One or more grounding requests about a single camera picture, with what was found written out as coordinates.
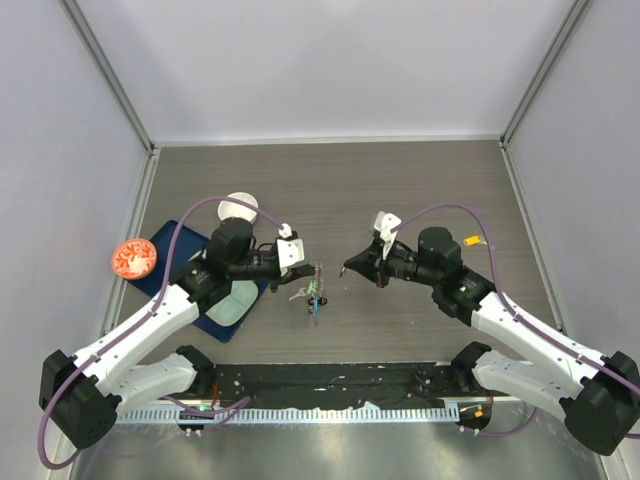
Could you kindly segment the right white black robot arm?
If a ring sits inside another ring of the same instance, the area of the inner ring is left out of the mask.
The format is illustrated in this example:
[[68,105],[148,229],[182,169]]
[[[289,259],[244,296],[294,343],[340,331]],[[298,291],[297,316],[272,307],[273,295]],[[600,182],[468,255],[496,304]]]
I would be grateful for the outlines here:
[[631,437],[639,420],[636,362],[622,352],[606,356],[588,348],[516,305],[464,264],[447,229],[424,229],[416,249],[375,232],[371,245],[342,269],[379,288],[393,279],[428,286],[444,314],[521,355],[513,360],[485,344],[469,344],[451,362],[460,393],[482,388],[517,397],[562,421],[578,442],[602,456]]

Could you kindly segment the blue keyring with keys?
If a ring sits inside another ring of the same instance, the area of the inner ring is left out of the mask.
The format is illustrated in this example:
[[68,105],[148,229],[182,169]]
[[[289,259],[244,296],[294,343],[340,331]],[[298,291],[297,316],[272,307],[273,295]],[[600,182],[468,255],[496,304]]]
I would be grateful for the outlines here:
[[314,325],[319,323],[319,316],[322,308],[327,305],[328,298],[324,289],[323,265],[319,261],[313,263],[314,273],[306,287],[299,288],[296,293],[288,298],[288,301],[304,299],[307,303],[307,310]]

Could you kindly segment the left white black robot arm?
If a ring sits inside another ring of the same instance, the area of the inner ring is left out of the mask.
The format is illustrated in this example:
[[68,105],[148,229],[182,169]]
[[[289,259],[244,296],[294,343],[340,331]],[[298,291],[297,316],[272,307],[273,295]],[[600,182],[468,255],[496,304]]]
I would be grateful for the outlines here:
[[177,270],[167,268],[159,291],[138,312],[94,343],[43,363],[39,405],[42,423],[54,423],[71,444],[87,449],[116,420],[152,400],[185,392],[205,397],[213,385],[211,361],[192,346],[142,366],[162,341],[232,298],[238,286],[266,282],[272,289],[314,274],[303,240],[289,226],[264,248],[253,226],[224,220],[201,249]]

